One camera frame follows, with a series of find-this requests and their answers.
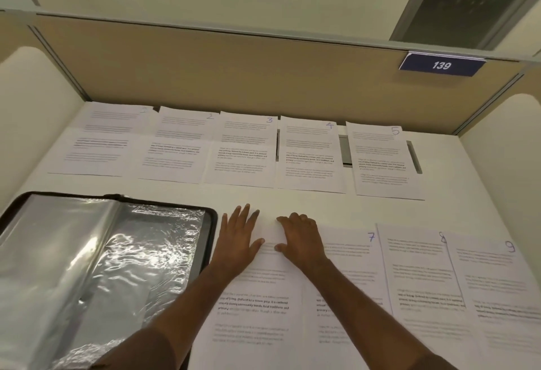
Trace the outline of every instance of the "handwritten number 9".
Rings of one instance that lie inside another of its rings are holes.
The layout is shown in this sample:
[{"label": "handwritten number 9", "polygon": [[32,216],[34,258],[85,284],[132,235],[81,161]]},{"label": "handwritten number 9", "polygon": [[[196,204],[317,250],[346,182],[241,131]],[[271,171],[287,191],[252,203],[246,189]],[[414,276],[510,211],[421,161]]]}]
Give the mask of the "handwritten number 9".
[{"label": "handwritten number 9", "polygon": [[510,253],[515,253],[515,252],[517,251],[517,249],[515,249],[515,245],[514,245],[512,242],[510,242],[510,241],[505,241],[505,245],[506,245],[509,249],[511,249],[511,250],[508,250],[508,252],[510,252]]},{"label": "handwritten number 9", "polygon": [[445,63],[445,62],[436,62],[434,63],[434,66],[432,67],[432,69],[443,69],[444,71],[449,69],[451,67],[451,63],[448,62],[448,63]]}]

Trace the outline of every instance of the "paper document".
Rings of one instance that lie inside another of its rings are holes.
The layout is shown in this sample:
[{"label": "paper document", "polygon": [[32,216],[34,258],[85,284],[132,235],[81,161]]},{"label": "paper document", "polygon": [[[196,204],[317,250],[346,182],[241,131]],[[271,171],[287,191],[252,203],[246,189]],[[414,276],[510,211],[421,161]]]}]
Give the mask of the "paper document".
[{"label": "paper document", "polygon": [[150,106],[87,102],[59,138],[49,173],[123,176]]},{"label": "paper document", "polygon": [[277,186],[345,193],[336,122],[280,118]]},{"label": "paper document", "polygon": [[[325,253],[334,265],[377,304],[391,312],[382,248],[375,229],[320,226]],[[305,368],[368,369],[342,325],[308,281],[303,296]]]},{"label": "paper document", "polygon": [[443,233],[378,224],[394,317],[460,370],[482,368],[477,318],[466,309]]},{"label": "paper document", "polygon": [[276,116],[222,112],[205,182],[273,188],[277,121]]},{"label": "paper document", "polygon": [[152,135],[145,136],[138,158],[139,179],[199,183],[205,171],[215,122],[213,112],[161,107]]},{"label": "paper document", "polygon": [[516,243],[445,233],[466,306],[501,369],[541,368],[541,294]]},{"label": "paper document", "polygon": [[266,243],[227,286],[195,339],[190,369],[300,368],[300,272],[274,250],[286,242],[278,222],[258,220],[252,239],[259,237]]},{"label": "paper document", "polygon": [[357,195],[423,199],[399,126],[346,123]]}]

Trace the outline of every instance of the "forearm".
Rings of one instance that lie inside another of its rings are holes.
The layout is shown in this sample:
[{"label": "forearm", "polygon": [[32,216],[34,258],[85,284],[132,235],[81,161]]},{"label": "forearm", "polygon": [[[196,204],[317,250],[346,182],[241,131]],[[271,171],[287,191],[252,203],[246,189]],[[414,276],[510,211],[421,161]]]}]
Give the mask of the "forearm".
[{"label": "forearm", "polygon": [[308,272],[371,370],[407,370],[430,353],[390,314],[366,296],[331,261]]},{"label": "forearm", "polygon": [[161,332],[175,352],[177,368],[188,354],[192,343],[214,304],[229,284],[219,268],[209,264],[152,327]]}]

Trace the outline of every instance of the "hand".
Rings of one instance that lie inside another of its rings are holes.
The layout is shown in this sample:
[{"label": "hand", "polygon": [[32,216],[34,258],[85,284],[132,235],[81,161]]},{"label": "hand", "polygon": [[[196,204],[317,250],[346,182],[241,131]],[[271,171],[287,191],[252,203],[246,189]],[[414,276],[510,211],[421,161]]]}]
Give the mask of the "hand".
[{"label": "hand", "polygon": [[292,213],[289,217],[280,216],[276,220],[283,227],[287,244],[279,243],[274,246],[274,250],[282,252],[312,280],[315,272],[329,262],[315,220],[297,213]]},{"label": "hand", "polygon": [[220,236],[218,236],[214,255],[209,264],[209,267],[214,267],[227,282],[240,275],[252,263],[259,248],[265,243],[265,239],[261,238],[250,246],[250,237],[255,221],[258,220],[259,210],[253,212],[246,220],[250,205],[247,204],[242,212],[240,209],[240,206],[236,207],[229,221],[227,213],[223,214]]}]

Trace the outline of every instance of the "blue sign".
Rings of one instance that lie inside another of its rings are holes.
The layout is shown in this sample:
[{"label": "blue sign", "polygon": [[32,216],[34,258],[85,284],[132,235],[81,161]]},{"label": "blue sign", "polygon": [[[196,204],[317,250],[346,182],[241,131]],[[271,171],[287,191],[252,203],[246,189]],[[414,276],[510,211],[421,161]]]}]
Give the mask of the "blue sign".
[{"label": "blue sign", "polygon": [[485,62],[486,60],[482,58],[410,52],[406,55],[402,65],[400,65],[400,70],[456,76],[473,76]]}]

